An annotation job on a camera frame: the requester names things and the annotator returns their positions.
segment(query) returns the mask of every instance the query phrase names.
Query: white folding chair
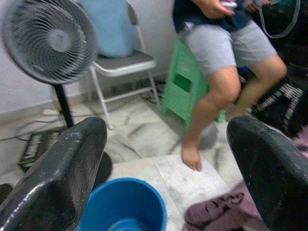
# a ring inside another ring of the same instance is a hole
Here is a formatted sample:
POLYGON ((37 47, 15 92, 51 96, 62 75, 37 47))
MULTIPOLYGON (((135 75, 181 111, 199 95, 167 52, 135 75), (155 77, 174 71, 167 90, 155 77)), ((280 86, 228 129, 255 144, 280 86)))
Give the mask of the white folding chair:
POLYGON ((128 57, 121 58, 99 58, 91 67, 91 76, 94 82, 95 89, 99 96, 99 100, 102 104, 104 113, 106 115, 106 121, 109 129, 113 129, 110 115, 106 106, 107 102, 122 99, 131 95, 140 94, 146 91, 152 91, 158 108, 160 109, 160 103, 157 95, 155 82, 151 73, 151 69, 156 67, 156 59, 146 53, 146 47, 142 38, 141 29, 139 27, 138 18, 134 9, 128 4, 128 12, 131 23, 135 26, 136 33, 140 42, 140 50, 135 50, 134 53, 128 57), (119 94, 114 97, 105 99, 100 88, 96 72, 100 73, 104 77, 121 77, 132 73, 145 72, 150 79, 151 86, 138 90, 133 90, 128 93, 119 94))

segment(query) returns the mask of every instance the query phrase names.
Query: person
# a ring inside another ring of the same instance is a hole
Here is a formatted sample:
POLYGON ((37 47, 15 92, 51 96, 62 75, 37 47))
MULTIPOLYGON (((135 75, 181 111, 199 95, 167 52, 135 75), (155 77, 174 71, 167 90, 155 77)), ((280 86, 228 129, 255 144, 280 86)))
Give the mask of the person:
POLYGON ((258 6, 251 3, 246 9, 244 0, 236 3, 238 7, 234 10, 223 7, 220 0, 175 0, 174 3, 176 32, 198 61, 210 86, 209 93, 195 105, 182 142, 182 160, 193 170, 202 170, 199 137, 215 121, 219 111, 237 101, 226 120, 245 114, 286 75, 286 65, 247 12, 257 10, 258 6), (244 66, 256 78, 241 89, 237 67, 244 66))

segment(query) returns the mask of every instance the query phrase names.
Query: white cable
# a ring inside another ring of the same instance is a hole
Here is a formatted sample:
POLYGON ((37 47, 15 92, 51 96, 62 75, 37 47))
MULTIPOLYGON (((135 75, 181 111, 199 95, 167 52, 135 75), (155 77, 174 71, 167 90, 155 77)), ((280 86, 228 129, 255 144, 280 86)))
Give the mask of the white cable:
POLYGON ((300 0, 296 0, 296 6, 295 6, 295 11, 294 11, 294 15, 293 15, 293 19, 291 21, 291 23, 288 25, 288 27, 280 34, 277 34, 277 35, 269 35, 266 28, 265 28, 265 21, 264 21, 264 16, 263 16, 263 12, 262 12, 262 8, 259 9, 259 14, 260 14, 260 17, 261 17, 261 25, 262 25, 262 28, 265 32, 265 34, 270 37, 271 39, 280 39, 280 38, 283 38, 285 36, 287 36, 290 31, 293 29, 293 27, 296 25, 297 23, 297 18, 298 18, 298 15, 299 15, 299 10, 300 10, 300 0))

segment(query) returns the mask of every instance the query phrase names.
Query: hand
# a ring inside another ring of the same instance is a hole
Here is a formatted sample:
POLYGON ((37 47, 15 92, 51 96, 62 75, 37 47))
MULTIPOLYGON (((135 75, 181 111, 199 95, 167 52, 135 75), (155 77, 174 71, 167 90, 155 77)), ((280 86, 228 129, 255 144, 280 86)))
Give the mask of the hand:
MULTIPOLYGON (((262 6, 266 6, 269 4, 270 4, 269 0, 262 0, 262 6)), ((260 7, 254 1, 252 1, 252 3, 248 4, 247 6, 247 10, 251 13, 259 11, 259 9, 260 7)))
POLYGON ((220 0, 192 0, 209 19, 220 19, 233 16, 235 12, 228 10, 220 4, 220 0))

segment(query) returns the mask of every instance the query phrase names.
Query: light blue pillow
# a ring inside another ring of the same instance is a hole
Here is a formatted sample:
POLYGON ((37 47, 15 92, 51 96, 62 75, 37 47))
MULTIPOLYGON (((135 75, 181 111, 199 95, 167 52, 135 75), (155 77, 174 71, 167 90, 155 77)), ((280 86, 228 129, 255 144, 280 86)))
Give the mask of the light blue pillow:
POLYGON ((80 0, 94 23, 99 51, 109 58, 129 56, 137 43, 125 0, 80 0))

